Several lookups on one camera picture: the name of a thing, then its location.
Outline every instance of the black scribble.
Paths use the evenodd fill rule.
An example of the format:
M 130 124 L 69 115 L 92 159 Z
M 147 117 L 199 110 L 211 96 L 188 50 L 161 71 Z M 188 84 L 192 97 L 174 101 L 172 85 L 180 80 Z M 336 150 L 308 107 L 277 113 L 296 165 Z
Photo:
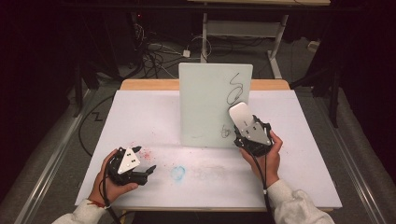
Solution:
M 229 129 L 225 128 L 225 124 L 223 124 L 223 127 L 221 129 L 221 137 L 226 138 L 228 135 L 230 135 L 231 131 Z
M 236 86 L 235 88 L 233 88 L 232 91 L 230 91 L 230 93 L 228 93 L 227 96 L 227 104 L 228 105 L 233 105 L 238 99 L 239 97 L 242 95 L 242 93 L 244 92 L 244 84 L 240 83 L 240 82 L 233 82 L 233 80 L 239 75 L 236 74 L 233 79 L 230 80 L 230 85 Z
M 102 119 L 99 119 L 99 112 L 92 112 L 91 114 L 96 115 L 95 121 L 103 121 Z

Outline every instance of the person's left hand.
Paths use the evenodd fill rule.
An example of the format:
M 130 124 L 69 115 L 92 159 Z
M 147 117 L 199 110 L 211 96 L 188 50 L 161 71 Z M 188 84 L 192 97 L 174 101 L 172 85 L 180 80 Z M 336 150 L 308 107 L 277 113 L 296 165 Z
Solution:
M 90 196 L 88 197 L 88 200 L 90 201 L 95 201 L 101 204 L 105 204 L 105 200 L 101 196 L 101 191 L 102 189 L 102 180 L 104 176 L 104 171 L 106 168 L 106 164 L 108 160 L 117 152 L 116 149 L 114 149 L 103 161 L 102 163 L 102 168 L 99 172 L 99 174 L 96 176 L 95 182 L 93 183 L 93 188 Z M 106 178 L 106 195 L 110 203 L 113 203 L 116 201 L 121 194 L 124 194 L 126 192 L 129 192 L 131 190 L 137 189 L 138 185 L 136 183 L 129 183 L 124 186 L 118 186 L 114 184 L 110 178 Z

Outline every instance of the white table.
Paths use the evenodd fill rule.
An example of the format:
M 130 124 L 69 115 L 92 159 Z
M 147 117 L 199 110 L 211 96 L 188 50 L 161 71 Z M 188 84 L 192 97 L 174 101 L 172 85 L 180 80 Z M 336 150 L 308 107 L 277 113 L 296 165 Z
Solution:
M 262 83 L 271 83 L 268 81 L 287 87 L 283 80 Z M 76 204 L 91 192 L 103 158 L 113 148 L 142 146 L 138 169 L 144 171 L 153 164 L 157 169 L 145 186 L 122 195 L 114 207 L 135 211 L 265 210 L 261 183 L 237 148 L 180 144 L 177 80 L 154 85 L 172 91 L 117 92 Z M 293 189 L 305 190 L 321 209 L 341 207 L 294 91 L 251 91 L 249 106 L 259 118 L 271 122 L 285 143 L 280 152 L 281 178 Z

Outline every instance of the blue stain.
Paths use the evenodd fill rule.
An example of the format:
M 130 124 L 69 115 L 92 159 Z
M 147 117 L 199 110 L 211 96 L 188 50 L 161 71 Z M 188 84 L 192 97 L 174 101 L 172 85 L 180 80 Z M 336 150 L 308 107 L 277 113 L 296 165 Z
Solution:
M 186 169 L 182 166 L 178 166 L 172 169 L 171 176 L 176 181 L 181 181 L 183 179 L 184 174 L 186 174 Z

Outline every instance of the wooden table edge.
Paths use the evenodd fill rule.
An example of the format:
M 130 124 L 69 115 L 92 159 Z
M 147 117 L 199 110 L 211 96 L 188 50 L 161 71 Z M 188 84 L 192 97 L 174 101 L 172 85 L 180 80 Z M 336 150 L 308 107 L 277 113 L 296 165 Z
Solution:
M 178 79 L 125 79 L 121 91 L 178 91 Z M 289 83 L 284 79 L 252 79 L 251 91 L 288 91 Z

